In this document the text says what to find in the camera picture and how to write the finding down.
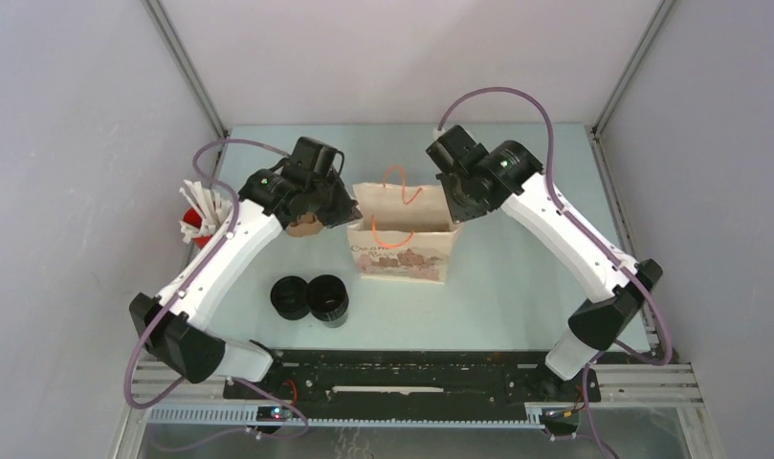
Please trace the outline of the brown pulp cup carrier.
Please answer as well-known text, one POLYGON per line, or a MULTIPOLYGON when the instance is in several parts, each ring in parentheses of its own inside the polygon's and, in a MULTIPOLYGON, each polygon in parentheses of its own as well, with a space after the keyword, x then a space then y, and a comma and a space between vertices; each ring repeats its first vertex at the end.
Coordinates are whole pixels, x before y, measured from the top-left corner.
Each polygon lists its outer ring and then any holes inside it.
POLYGON ((290 223, 285 232, 288 236, 294 238, 309 237, 320 233, 324 229, 324 224, 319 220, 316 214, 307 212, 301 215, 297 221, 290 223))

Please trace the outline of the white paper bag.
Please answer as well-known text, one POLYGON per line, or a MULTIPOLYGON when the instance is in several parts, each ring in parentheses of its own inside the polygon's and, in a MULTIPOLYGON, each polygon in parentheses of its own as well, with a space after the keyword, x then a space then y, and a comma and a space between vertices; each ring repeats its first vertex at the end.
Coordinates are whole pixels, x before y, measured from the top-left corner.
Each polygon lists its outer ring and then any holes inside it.
POLYGON ((461 226, 441 186, 407 184, 395 165, 380 183, 353 186, 362 217, 346 228, 362 277, 443 284, 461 226))

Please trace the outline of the black cup stack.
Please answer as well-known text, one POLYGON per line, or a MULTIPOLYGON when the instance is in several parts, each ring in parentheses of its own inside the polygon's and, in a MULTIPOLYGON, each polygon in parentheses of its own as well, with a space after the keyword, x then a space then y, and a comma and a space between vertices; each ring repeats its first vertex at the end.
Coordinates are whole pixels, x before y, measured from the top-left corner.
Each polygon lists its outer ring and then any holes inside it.
POLYGON ((313 317, 330 328, 345 324, 349 297, 343 281, 332 274, 313 278, 306 288, 305 301, 313 317))

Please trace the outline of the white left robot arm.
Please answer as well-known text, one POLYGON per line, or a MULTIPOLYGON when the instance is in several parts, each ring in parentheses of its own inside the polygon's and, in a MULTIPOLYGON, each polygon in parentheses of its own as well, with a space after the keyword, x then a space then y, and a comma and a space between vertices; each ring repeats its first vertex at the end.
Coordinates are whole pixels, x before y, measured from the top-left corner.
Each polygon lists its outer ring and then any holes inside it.
POLYGON ((272 398, 283 373, 272 354, 251 340, 223 338, 210 328, 217 307, 253 259, 306 214, 326 228, 361 218, 334 166, 344 154, 309 137, 291 153, 262 168, 233 190, 227 221, 196 257, 155 295, 137 294, 129 313, 139 335, 139 352, 165 363, 183 380, 244 379, 260 398, 272 398))

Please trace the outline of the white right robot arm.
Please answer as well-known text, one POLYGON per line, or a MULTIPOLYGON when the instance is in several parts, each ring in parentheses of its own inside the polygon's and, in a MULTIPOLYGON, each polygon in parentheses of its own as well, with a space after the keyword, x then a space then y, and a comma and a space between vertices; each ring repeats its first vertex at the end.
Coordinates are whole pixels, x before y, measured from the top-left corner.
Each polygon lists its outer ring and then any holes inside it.
POLYGON ((537 375, 540 392, 560 400, 575 376, 620 337, 638 314, 662 267, 638 261, 615 248, 546 185, 544 167, 521 143, 508 140, 494 150, 460 125, 438 130, 427 153, 439 172, 449 213, 456 223, 497 209, 531 231, 573 274, 586 293, 537 375))

